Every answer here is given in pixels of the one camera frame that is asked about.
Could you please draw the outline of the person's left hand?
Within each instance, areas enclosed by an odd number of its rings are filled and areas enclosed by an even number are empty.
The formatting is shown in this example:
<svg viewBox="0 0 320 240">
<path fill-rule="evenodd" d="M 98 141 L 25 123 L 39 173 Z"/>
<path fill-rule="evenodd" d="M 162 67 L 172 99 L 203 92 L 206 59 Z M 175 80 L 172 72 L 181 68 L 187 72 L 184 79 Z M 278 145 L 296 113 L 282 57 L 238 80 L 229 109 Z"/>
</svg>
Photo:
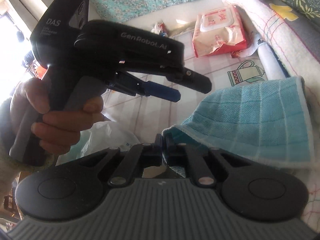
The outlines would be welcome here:
<svg viewBox="0 0 320 240">
<path fill-rule="evenodd" d="M 101 113 L 104 104 L 100 96 L 89 99 L 78 111 L 51 111 L 48 90 L 43 81 L 31 78 L 17 85 L 10 103 L 10 122 L 14 133 L 18 132 L 29 105 L 43 115 L 41 122 L 32 124 L 31 132 L 40 139 L 40 146 L 45 151 L 55 155 L 66 154 L 71 146 L 77 144 L 81 131 L 108 120 Z"/>
</svg>

